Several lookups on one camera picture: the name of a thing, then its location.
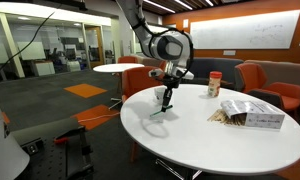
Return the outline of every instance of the orange wall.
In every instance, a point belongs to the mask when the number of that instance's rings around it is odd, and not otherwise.
[[[176,24],[179,30],[183,29],[183,20],[191,22],[214,20],[230,17],[248,16],[255,14],[280,12],[300,9],[300,0],[255,0],[235,5],[197,10],[187,13],[174,14],[163,17],[163,24]],[[280,50],[236,50],[235,56],[224,56],[223,50],[195,50],[195,57],[228,57],[238,59],[256,59],[271,61],[289,61],[300,63],[300,17],[291,42],[290,49]]]

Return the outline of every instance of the gray carpet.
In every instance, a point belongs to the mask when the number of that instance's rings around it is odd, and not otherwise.
[[[100,104],[111,106],[110,98],[117,94],[118,79],[111,74],[89,70],[36,77],[0,83],[0,107],[11,120],[10,130],[30,128],[79,113]],[[107,92],[91,98],[82,98],[63,88],[87,83]],[[94,179],[178,179],[155,164],[156,157],[139,150],[135,163],[129,162],[131,138],[116,117],[87,132],[93,148]],[[180,174],[184,168],[172,165]],[[206,180],[282,180],[274,174],[250,177],[224,176],[202,173],[197,179]]]

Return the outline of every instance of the red lid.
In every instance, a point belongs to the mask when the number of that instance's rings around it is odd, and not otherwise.
[[[222,72],[219,72],[219,71],[211,71],[211,72],[210,72],[210,77],[211,77],[211,78],[221,78],[221,77],[222,77]]]

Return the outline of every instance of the white round table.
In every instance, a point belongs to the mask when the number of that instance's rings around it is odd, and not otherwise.
[[[104,73],[120,73],[130,68],[143,67],[143,64],[137,63],[118,63],[118,64],[105,64],[101,66],[96,66],[93,68],[96,72]]]
[[[280,130],[227,126],[207,119],[224,100],[261,101],[220,89],[216,98],[207,86],[173,89],[163,123],[149,115],[160,110],[149,88],[131,96],[121,108],[121,121],[129,135],[153,154],[187,168],[225,175],[259,175],[284,169],[300,159],[300,126],[285,115]]]

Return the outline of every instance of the spice jar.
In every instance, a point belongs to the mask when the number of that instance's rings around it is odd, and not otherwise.
[[[211,71],[208,85],[208,95],[210,97],[217,97],[220,90],[222,73],[219,71]]]

